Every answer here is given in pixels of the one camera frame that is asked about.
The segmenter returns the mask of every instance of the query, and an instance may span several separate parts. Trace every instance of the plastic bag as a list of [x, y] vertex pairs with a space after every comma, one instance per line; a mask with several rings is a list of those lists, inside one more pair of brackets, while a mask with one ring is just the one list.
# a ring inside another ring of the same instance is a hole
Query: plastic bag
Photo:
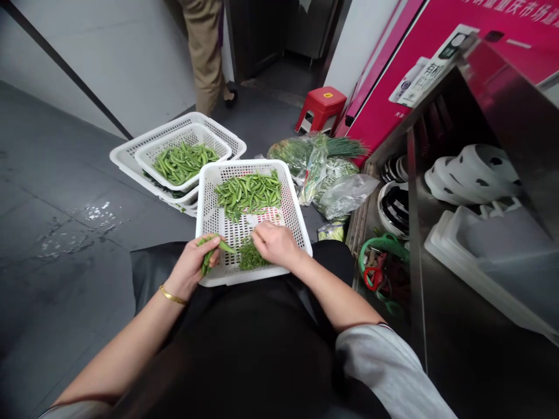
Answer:
[[320, 200], [324, 216], [336, 219], [356, 210], [373, 193], [379, 181], [369, 175], [348, 175], [336, 180]]
[[[326, 175], [320, 184], [319, 189], [314, 195], [313, 204], [316, 209], [322, 214], [325, 215], [326, 210], [320, 205], [320, 200], [324, 193], [332, 187], [334, 182], [341, 178], [342, 176], [347, 175], [354, 175], [359, 173], [359, 168], [351, 161], [342, 158], [342, 157], [329, 157], [326, 160]], [[339, 218], [336, 218], [335, 221], [343, 222], [346, 220], [348, 216], [343, 215]]]
[[326, 136], [319, 136], [314, 140], [313, 151], [310, 153], [306, 167], [305, 181], [298, 195], [299, 205], [310, 205], [320, 183], [326, 176], [326, 160], [328, 159], [326, 138]]
[[326, 224], [318, 229], [319, 241], [321, 240], [337, 240], [343, 242], [345, 240], [344, 223]]
[[268, 150], [267, 158], [284, 161], [289, 167], [291, 178], [301, 187], [305, 182], [305, 174], [310, 154], [313, 152], [315, 134], [289, 138], [275, 143]]

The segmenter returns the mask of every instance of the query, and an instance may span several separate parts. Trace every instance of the stool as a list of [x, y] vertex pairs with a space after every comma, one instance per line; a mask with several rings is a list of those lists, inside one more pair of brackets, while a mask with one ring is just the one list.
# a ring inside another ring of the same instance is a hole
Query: stool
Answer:
[[299, 115], [295, 131], [331, 130], [342, 115], [347, 97], [334, 87], [320, 87], [308, 93]]

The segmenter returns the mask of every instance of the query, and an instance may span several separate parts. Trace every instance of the beige pants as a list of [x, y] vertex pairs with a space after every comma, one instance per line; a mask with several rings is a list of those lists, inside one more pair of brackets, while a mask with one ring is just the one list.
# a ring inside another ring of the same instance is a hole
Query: beige pants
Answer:
[[219, 23], [221, 0], [179, 0], [188, 31], [196, 111], [210, 116], [223, 92]]

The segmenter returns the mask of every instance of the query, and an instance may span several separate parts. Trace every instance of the hand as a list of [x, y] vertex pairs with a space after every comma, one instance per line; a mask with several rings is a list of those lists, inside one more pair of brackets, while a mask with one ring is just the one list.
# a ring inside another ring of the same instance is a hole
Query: hand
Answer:
[[289, 227], [263, 221], [252, 232], [254, 245], [264, 259], [273, 264], [292, 270], [307, 254], [301, 249]]
[[179, 260], [176, 262], [169, 279], [167, 279], [163, 285], [165, 291], [183, 300], [187, 300], [190, 297], [194, 288], [202, 279], [202, 262], [204, 261], [206, 253], [217, 248], [210, 258], [210, 267], [212, 268], [218, 264], [220, 259], [220, 250], [218, 246], [221, 239], [215, 237], [201, 246], [198, 246], [198, 242], [202, 237], [188, 242], [185, 249], [182, 251], [181, 257], [179, 257]]

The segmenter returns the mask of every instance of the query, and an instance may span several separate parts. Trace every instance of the person's left hand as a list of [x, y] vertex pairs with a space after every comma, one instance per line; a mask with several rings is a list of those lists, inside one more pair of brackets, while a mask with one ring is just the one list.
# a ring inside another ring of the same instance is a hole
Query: person's left hand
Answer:
[[221, 241], [220, 237], [217, 236], [198, 246], [198, 242], [203, 237], [208, 236], [213, 235], [207, 234], [187, 243], [169, 279], [165, 281], [165, 291], [183, 300], [187, 300], [198, 282], [202, 279], [202, 262], [206, 253], [212, 249], [216, 249], [216, 251], [210, 258], [210, 267], [213, 268], [217, 265], [220, 259], [220, 250], [218, 248]]

